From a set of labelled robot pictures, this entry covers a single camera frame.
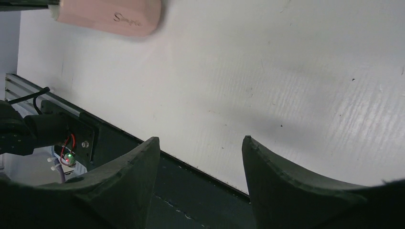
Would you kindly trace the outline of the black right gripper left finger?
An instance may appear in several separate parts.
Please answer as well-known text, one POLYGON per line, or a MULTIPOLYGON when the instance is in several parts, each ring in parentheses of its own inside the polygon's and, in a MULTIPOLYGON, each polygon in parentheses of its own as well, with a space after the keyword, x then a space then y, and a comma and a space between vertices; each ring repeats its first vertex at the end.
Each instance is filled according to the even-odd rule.
POLYGON ((144 229, 160 161, 151 137, 128 153, 67 180, 0 182, 3 229, 144 229))

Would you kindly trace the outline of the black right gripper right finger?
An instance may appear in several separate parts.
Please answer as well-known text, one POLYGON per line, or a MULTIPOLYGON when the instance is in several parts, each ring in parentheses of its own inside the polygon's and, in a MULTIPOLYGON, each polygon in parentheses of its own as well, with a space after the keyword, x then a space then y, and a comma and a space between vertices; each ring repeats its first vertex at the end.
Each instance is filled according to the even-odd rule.
POLYGON ((405 182, 366 187, 310 171, 246 136, 249 198, 259 229, 402 229, 405 182))

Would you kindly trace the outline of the pink white mug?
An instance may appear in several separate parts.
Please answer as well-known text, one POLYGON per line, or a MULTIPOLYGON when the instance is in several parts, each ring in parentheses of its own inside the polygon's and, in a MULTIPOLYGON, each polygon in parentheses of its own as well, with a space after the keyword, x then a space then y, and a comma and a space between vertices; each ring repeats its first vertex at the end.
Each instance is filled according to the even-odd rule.
POLYGON ((98 31, 147 36, 158 26, 160 0, 61 0, 49 5, 55 21, 98 31))

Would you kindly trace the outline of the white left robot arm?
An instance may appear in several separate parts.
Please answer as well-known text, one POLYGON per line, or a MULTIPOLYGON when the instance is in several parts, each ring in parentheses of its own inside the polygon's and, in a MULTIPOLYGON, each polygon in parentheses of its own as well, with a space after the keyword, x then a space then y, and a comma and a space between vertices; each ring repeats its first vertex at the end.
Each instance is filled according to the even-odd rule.
POLYGON ((0 153, 31 155, 36 148, 63 143, 68 124, 60 114, 38 114, 22 117, 12 105, 0 102, 0 153))

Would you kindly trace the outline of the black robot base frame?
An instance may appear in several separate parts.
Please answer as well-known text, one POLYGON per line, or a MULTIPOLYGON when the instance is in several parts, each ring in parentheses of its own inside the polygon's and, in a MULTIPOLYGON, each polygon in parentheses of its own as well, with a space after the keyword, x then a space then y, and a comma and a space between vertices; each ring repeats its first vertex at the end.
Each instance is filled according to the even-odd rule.
POLYGON ((248 198, 36 86, 0 102, 0 152, 49 162, 60 182, 0 180, 3 229, 253 229, 248 198))

